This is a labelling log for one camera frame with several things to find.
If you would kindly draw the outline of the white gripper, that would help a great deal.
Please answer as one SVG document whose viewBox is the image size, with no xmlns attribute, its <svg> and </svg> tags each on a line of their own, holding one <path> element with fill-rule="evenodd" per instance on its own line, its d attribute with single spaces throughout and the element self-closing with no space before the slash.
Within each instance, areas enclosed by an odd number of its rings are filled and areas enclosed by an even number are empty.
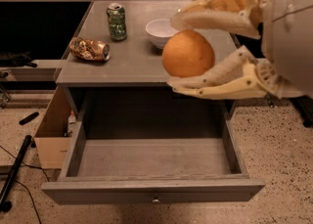
<svg viewBox="0 0 313 224">
<path fill-rule="evenodd" d="M 261 83 L 279 98 L 313 97 L 313 0 L 259 0 Z M 259 39 L 258 0 L 195 0 L 171 18 L 178 30 L 220 29 Z"/>
</svg>

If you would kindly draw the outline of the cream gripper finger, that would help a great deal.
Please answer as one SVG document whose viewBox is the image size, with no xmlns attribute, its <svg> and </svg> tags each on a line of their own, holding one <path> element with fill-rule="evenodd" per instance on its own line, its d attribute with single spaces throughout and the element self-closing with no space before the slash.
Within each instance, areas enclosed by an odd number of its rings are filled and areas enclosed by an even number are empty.
<svg viewBox="0 0 313 224">
<path fill-rule="evenodd" d="M 167 84 L 176 93 L 209 100 L 261 98 L 274 92 L 274 86 L 261 76 L 259 63 L 246 46 L 217 63 L 204 74 L 192 77 L 171 76 Z"/>
</svg>

